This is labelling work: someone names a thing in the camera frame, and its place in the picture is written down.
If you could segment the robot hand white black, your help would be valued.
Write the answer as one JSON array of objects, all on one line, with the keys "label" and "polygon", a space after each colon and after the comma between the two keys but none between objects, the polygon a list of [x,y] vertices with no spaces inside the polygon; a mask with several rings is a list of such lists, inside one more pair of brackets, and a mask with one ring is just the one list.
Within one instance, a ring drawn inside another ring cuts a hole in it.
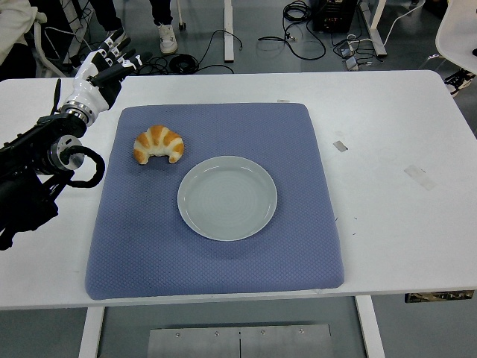
[{"label": "robot hand white black", "polygon": [[73,92],[61,110],[82,113],[90,121],[109,110],[121,91],[122,81],[152,58],[148,51],[138,54],[133,48],[128,50],[130,43],[131,39],[119,29],[90,52],[80,66],[73,81]]}]

